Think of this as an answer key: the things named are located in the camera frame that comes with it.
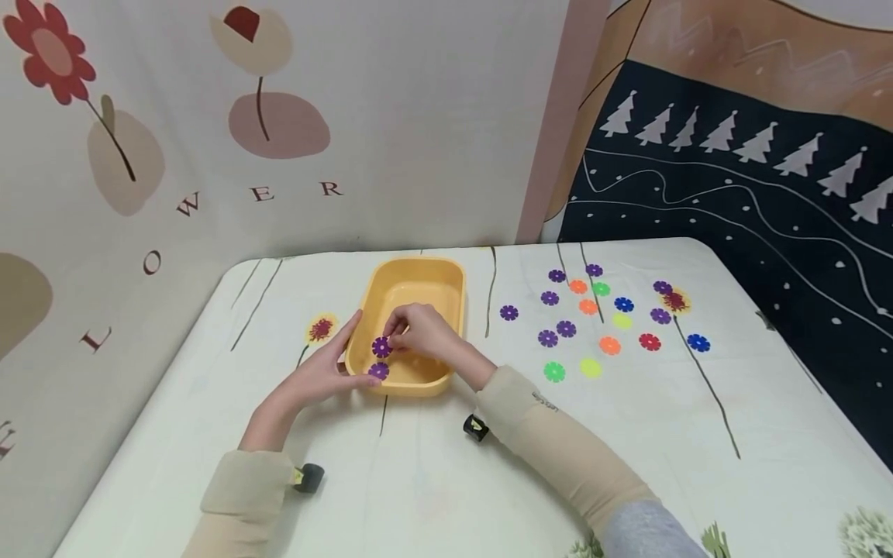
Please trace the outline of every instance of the yellow plastic tray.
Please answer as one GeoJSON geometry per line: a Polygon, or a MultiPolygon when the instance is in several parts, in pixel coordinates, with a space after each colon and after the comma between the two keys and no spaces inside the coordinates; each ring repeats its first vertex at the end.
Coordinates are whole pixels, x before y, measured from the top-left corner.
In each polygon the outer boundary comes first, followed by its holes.
{"type": "Polygon", "coordinates": [[[375,362],[389,367],[381,387],[384,396],[433,397],[449,386],[449,367],[413,351],[392,351],[384,359],[372,343],[391,312],[402,304],[433,305],[461,337],[465,318],[465,271],[452,260],[431,257],[398,258],[384,262],[372,274],[363,296],[363,319],[347,345],[345,362],[351,374],[364,374],[375,362]]]}

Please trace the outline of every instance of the printed flower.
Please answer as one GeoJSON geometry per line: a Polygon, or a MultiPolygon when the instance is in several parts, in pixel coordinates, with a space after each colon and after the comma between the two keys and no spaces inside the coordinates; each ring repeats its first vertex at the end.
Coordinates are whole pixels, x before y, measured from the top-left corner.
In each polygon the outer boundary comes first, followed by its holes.
{"type": "Polygon", "coordinates": [[[649,351],[656,351],[661,348],[661,340],[650,333],[643,333],[638,336],[638,343],[649,351]]]}
{"type": "Polygon", "coordinates": [[[591,298],[584,298],[580,301],[580,312],[583,312],[587,316],[591,316],[598,312],[598,304],[591,298]]]}
{"type": "Polygon", "coordinates": [[[259,78],[281,70],[291,58],[291,33],[273,10],[236,6],[222,20],[211,16],[211,34],[230,62],[259,78]]]}
{"type": "Polygon", "coordinates": [[[35,87],[50,86],[60,104],[70,104],[75,97],[89,97],[84,81],[96,79],[93,66],[79,55],[87,48],[76,35],[68,32],[68,22],[54,5],[44,4],[44,13],[29,0],[16,0],[19,17],[3,19],[6,34],[21,50],[30,54],[25,59],[25,77],[35,87]]]}
{"type": "Polygon", "coordinates": [[[661,296],[663,307],[674,314],[683,314],[691,311],[689,296],[679,289],[675,289],[661,296]]]}
{"type": "Polygon", "coordinates": [[[550,382],[557,384],[564,379],[564,367],[558,362],[547,362],[543,367],[543,374],[550,382]]]}
{"type": "Polygon", "coordinates": [[[552,291],[546,291],[539,296],[539,300],[543,301],[546,306],[555,306],[558,304],[558,294],[552,291]]]}
{"type": "Polygon", "coordinates": [[[372,341],[372,353],[379,358],[388,358],[391,353],[391,347],[387,337],[376,337],[372,341]]]}
{"type": "Polygon", "coordinates": [[[614,307],[621,312],[632,312],[636,305],[626,296],[618,296],[614,299],[614,307]]]}
{"type": "Polygon", "coordinates": [[[663,308],[655,308],[654,310],[652,310],[651,319],[656,321],[657,323],[662,323],[663,325],[666,325],[672,321],[670,314],[663,308]]]}
{"type": "Polygon", "coordinates": [[[390,368],[384,362],[375,362],[369,367],[369,371],[366,373],[384,381],[385,378],[388,377],[388,374],[390,374],[390,368]]]}
{"type": "Polygon", "coordinates": [[[611,288],[606,283],[599,281],[592,286],[592,292],[599,296],[608,296],[611,294],[611,288]]]}
{"type": "Polygon", "coordinates": [[[307,335],[305,336],[307,345],[322,343],[335,333],[337,325],[338,318],[333,314],[320,314],[313,319],[310,323],[310,327],[307,328],[307,335]]]}
{"type": "Polygon", "coordinates": [[[613,337],[602,337],[598,340],[598,346],[601,347],[605,354],[614,356],[620,354],[620,341],[613,337]]]}
{"type": "Polygon", "coordinates": [[[511,304],[506,304],[499,309],[499,315],[505,321],[515,321],[518,319],[518,309],[511,304]]]}
{"type": "Polygon", "coordinates": [[[573,325],[573,322],[568,320],[561,320],[558,322],[558,325],[555,326],[555,331],[558,332],[558,335],[561,337],[571,338],[577,335],[577,326],[573,325]]]}
{"type": "Polygon", "coordinates": [[[707,341],[707,338],[703,335],[692,333],[689,335],[687,341],[689,342],[689,346],[699,353],[706,353],[710,350],[710,341],[707,341]]]}
{"type": "Polygon", "coordinates": [[[551,329],[543,329],[539,332],[537,338],[539,339],[539,344],[544,347],[552,348],[558,345],[558,336],[551,329]]]}
{"type": "Polygon", "coordinates": [[[653,285],[655,292],[661,295],[669,295],[672,292],[672,285],[666,281],[655,281],[653,285]]]}
{"type": "Polygon", "coordinates": [[[579,279],[574,279],[568,286],[571,288],[571,291],[573,293],[576,293],[578,295],[582,295],[586,292],[586,283],[579,279]]]}

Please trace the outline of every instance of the wall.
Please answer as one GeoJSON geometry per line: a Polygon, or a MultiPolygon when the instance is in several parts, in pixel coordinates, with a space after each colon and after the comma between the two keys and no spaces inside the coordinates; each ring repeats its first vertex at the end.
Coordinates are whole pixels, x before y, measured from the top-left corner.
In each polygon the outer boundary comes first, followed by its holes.
{"type": "Polygon", "coordinates": [[[535,234],[606,9],[2,2],[0,554],[52,553],[235,263],[535,234]]]}

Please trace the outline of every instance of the red flower illustration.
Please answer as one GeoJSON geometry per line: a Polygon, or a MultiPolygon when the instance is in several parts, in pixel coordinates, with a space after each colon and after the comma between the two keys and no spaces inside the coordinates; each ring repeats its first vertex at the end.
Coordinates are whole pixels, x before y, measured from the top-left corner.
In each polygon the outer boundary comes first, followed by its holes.
{"type": "Polygon", "coordinates": [[[661,340],[656,335],[643,333],[638,336],[638,343],[649,351],[657,351],[661,348],[661,340]]]}
{"type": "Polygon", "coordinates": [[[71,98],[89,98],[84,81],[96,79],[96,71],[79,55],[84,54],[84,42],[68,32],[62,12],[50,3],[44,13],[29,0],[16,0],[19,17],[7,15],[3,19],[9,38],[21,50],[30,54],[25,59],[25,77],[35,87],[47,85],[61,104],[71,98]]]}

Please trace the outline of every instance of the orange flower token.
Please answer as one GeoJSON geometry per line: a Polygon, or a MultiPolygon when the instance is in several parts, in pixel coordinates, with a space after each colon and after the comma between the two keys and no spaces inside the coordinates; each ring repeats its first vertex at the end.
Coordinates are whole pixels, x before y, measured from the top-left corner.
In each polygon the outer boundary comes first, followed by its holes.
{"type": "Polygon", "coordinates": [[[584,298],[580,301],[580,312],[583,312],[587,316],[591,316],[598,312],[598,304],[591,298],[584,298]]]}
{"type": "Polygon", "coordinates": [[[605,354],[610,354],[611,356],[620,354],[620,341],[613,337],[602,337],[598,341],[598,346],[602,348],[602,351],[605,351],[605,354]]]}
{"type": "Polygon", "coordinates": [[[578,295],[582,295],[586,292],[586,283],[579,279],[574,279],[570,283],[571,291],[577,293],[578,295]]]}

